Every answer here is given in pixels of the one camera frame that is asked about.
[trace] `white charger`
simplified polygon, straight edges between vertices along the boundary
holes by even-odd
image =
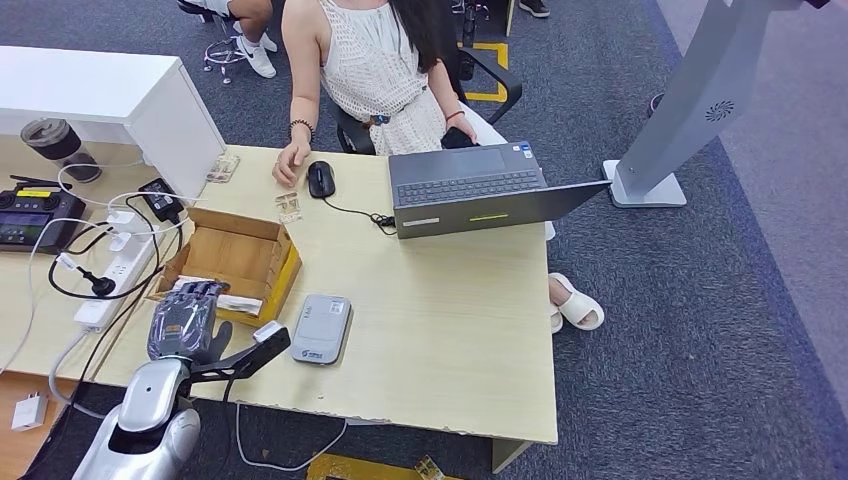
[[[15,415],[12,417],[12,430],[23,432],[44,424],[44,414],[47,412],[47,397],[38,392],[31,393],[26,400],[15,405]]]

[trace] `open cardboard box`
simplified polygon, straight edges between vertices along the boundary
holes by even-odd
[[[254,327],[275,320],[301,265],[286,227],[202,208],[189,208],[188,216],[194,233],[149,298],[164,299],[180,275],[210,278],[230,284],[229,295],[262,300],[259,315],[219,308],[218,318]]]

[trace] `label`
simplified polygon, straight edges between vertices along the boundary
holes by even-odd
[[[17,196],[47,198],[50,196],[50,192],[45,192],[44,190],[21,190],[17,193]]]
[[[482,222],[484,220],[497,220],[499,218],[506,218],[508,216],[509,216],[508,213],[500,213],[500,214],[497,214],[497,215],[485,215],[485,216],[482,216],[482,217],[472,217],[472,218],[469,218],[468,221],[469,222]]]
[[[424,220],[410,220],[403,222],[404,227],[414,227],[416,225],[429,225],[431,223],[439,223],[439,218],[425,218]]]

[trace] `laptop keyboard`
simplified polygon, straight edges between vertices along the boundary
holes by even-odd
[[[537,171],[486,175],[441,182],[422,182],[398,187],[401,206],[419,203],[443,202],[461,198],[474,198],[540,188]]]

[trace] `robotic arm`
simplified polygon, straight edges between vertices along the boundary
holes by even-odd
[[[100,428],[74,479],[176,478],[200,435],[188,397],[194,383],[249,378],[289,347],[288,330],[273,322],[262,341],[221,360],[232,336],[223,322],[212,336],[215,305],[228,285],[195,282],[157,307],[147,342],[151,361],[133,374],[124,401]]]

